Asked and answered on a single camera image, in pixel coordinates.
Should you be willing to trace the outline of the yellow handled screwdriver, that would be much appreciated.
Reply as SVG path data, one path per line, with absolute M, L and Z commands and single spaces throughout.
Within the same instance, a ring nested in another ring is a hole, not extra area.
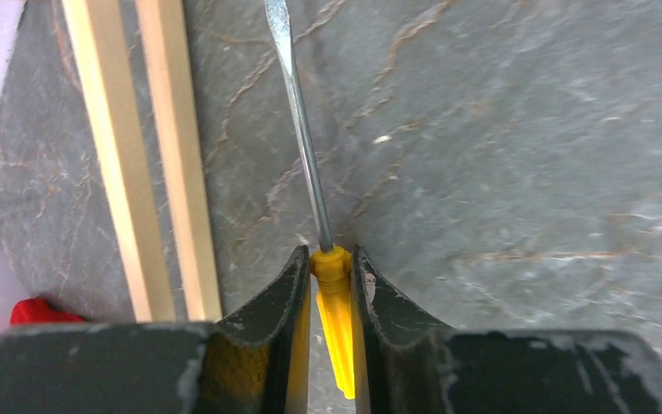
M 284 76 L 300 160 L 303 164 L 318 233 L 319 250 L 310 259 L 310 271 L 318 285 L 316 304 L 336 385 L 345 398 L 354 399 L 352 255 L 337 245 L 332 236 L 309 119 L 303 101 L 287 2 L 265 0 L 265 14 Z

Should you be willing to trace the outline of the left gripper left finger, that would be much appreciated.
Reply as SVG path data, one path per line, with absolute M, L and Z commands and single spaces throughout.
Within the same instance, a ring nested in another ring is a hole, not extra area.
M 212 322 L 43 323 L 0 336 L 0 413 L 304 413 L 309 250 Z

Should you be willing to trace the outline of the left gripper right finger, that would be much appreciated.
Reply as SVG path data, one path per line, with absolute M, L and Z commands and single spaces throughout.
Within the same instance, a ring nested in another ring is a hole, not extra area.
M 353 249 L 359 413 L 662 413 L 662 359 L 612 329 L 459 330 Z

